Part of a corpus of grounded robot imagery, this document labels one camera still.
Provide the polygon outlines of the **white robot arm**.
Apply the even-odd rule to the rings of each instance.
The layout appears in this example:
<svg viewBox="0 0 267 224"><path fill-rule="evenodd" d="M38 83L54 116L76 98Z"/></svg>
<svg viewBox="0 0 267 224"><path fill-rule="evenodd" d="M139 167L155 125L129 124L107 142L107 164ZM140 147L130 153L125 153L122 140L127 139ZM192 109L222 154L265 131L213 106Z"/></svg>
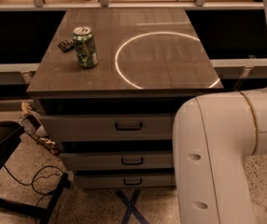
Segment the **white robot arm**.
<svg viewBox="0 0 267 224"><path fill-rule="evenodd" d="M267 154L267 87L183 104L173 127L180 223L256 224L244 159L259 154Z"/></svg>

